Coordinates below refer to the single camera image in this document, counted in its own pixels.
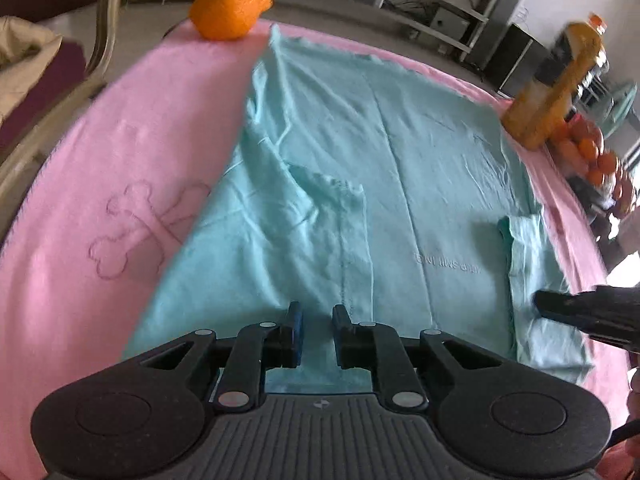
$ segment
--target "bottle label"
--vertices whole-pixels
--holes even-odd
[[[573,60],[574,53],[571,50],[569,38],[565,33],[562,33],[549,53],[549,56],[547,56],[538,67],[534,77],[543,85],[552,87],[558,79],[560,79],[564,69],[567,68]]]

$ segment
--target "pile of fruit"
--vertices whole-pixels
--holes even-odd
[[[616,201],[612,213],[623,219],[636,208],[638,194],[618,156],[604,147],[600,129],[576,115],[561,123],[550,138],[552,146],[572,170],[605,198]]]

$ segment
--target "purple seat cushion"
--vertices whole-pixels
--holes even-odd
[[[40,80],[0,126],[0,160],[20,141],[28,126],[84,80],[84,67],[82,47],[63,41]]]

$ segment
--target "silver screw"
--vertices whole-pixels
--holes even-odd
[[[401,408],[415,408],[424,402],[424,397],[415,392],[399,392],[391,399],[396,406]]]
[[[218,402],[227,408],[240,408],[249,402],[244,392],[226,392],[218,397]]]

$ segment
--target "tile floor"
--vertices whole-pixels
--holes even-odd
[[[188,3],[180,3],[139,4],[123,7],[108,79],[116,79],[145,52],[158,44],[172,25],[187,17],[189,6]],[[264,17],[383,48],[436,67],[480,88],[489,89],[475,74],[439,54],[401,38],[354,24],[354,22],[285,6],[275,6],[266,12]],[[94,46],[95,7],[85,7],[75,12],[63,14],[45,22],[44,25],[81,43],[84,46],[86,58],[90,58]]]

